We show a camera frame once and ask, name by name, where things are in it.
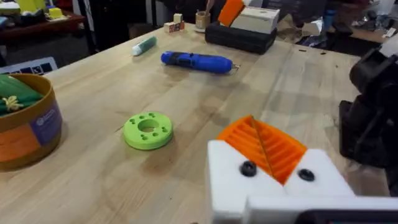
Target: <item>round cardboard box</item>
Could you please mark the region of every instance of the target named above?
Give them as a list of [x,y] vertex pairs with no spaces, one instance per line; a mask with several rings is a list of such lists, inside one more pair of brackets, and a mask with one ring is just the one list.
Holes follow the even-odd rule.
[[28,108],[0,116],[0,170],[41,160],[56,148],[61,138],[62,117],[50,81],[38,75],[11,76],[44,97]]

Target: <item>small cube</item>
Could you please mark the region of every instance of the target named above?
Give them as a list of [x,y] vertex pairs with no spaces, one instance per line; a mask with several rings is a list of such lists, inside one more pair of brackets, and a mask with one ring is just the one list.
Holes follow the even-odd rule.
[[185,22],[182,21],[182,22],[180,23],[180,30],[184,30],[184,29],[185,29]]
[[49,9],[49,15],[52,19],[63,17],[61,9],[57,7]]
[[174,22],[166,22],[163,27],[164,27],[164,32],[166,33],[171,33],[174,32]]
[[174,23],[179,24],[182,21],[182,14],[174,14]]

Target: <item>glue stick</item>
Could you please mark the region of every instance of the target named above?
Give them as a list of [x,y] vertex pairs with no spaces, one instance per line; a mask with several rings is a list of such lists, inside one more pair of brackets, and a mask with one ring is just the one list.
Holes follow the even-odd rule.
[[151,37],[132,47],[132,55],[138,56],[156,45],[156,37]]

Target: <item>yellow cord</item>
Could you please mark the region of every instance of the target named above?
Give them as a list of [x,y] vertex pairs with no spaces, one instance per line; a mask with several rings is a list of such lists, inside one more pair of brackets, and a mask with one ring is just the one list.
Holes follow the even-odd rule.
[[24,106],[18,103],[18,99],[16,96],[10,96],[8,99],[3,98],[2,100],[6,102],[7,111],[17,111]]

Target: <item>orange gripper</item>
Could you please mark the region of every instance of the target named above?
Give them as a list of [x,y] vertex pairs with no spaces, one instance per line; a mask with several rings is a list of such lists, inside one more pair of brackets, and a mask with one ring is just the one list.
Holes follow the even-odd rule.
[[226,141],[282,185],[307,150],[288,134],[251,115],[230,124],[217,139]]

